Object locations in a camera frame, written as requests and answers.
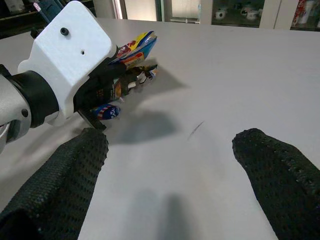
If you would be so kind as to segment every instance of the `white table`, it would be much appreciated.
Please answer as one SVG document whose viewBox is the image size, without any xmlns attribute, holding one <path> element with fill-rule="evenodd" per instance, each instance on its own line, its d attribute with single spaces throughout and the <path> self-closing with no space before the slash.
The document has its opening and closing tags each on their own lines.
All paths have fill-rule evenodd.
<svg viewBox="0 0 320 240">
<path fill-rule="evenodd" d="M 107 122 L 109 153 L 80 240 L 275 240 L 232 151 L 249 128 L 298 147 L 320 167 L 318 32 L 101 19 L 120 46 L 155 30 L 156 81 Z M 0 40 L 16 73 L 29 34 Z M 0 207 L 86 123 L 32 129 L 0 155 Z"/>
</svg>

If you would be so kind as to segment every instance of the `candy wrapper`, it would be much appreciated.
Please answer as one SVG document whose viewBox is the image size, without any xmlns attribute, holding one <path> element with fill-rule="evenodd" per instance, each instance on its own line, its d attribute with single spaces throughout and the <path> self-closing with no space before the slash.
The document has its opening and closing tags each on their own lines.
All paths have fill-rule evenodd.
<svg viewBox="0 0 320 240">
<path fill-rule="evenodd" d="M 110 64 L 123 63 L 130 69 L 144 61 L 157 41 L 154 31 L 144 32 L 135 40 L 120 47 L 116 59 Z"/>
<path fill-rule="evenodd" d="M 136 66 L 126 71 L 118 79 L 113 80 L 111 89 L 112 101 L 122 99 L 132 89 L 152 81 L 157 75 L 157 66 Z M 121 109 L 112 104 L 103 104 L 91 110 L 99 120 L 113 119 L 120 114 Z"/>
<path fill-rule="evenodd" d="M 120 108 L 111 104 L 103 104 L 91 110 L 99 120 L 113 119 L 120 113 Z"/>
<path fill-rule="evenodd" d="M 99 120 L 113 119 L 120 114 L 118 106 L 108 104 L 128 95 L 132 89 L 146 84 L 156 77 L 157 65 L 136 66 L 144 61 L 157 41 L 154 31 L 148 31 L 137 36 L 133 41 L 120 47 L 116 58 L 110 64 L 124 64 L 126 72 L 119 78 L 108 82 L 105 88 L 101 89 L 104 96 L 107 96 L 106 104 L 100 105 L 91 110 Z"/>
</svg>

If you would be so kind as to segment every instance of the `wall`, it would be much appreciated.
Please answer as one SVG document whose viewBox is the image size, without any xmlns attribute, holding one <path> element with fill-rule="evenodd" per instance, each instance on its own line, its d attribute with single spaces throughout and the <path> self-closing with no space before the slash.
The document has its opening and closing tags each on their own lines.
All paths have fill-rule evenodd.
<svg viewBox="0 0 320 240">
<path fill-rule="evenodd" d="M 114 5 L 112 0 L 93 0 L 94 9 L 98 18 L 114 19 Z"/>
<path fill-rule="evenodd" d="M 155 0 L 125 0 L 124 2 L 128 19 L 157 21 Z"/>
</svg>

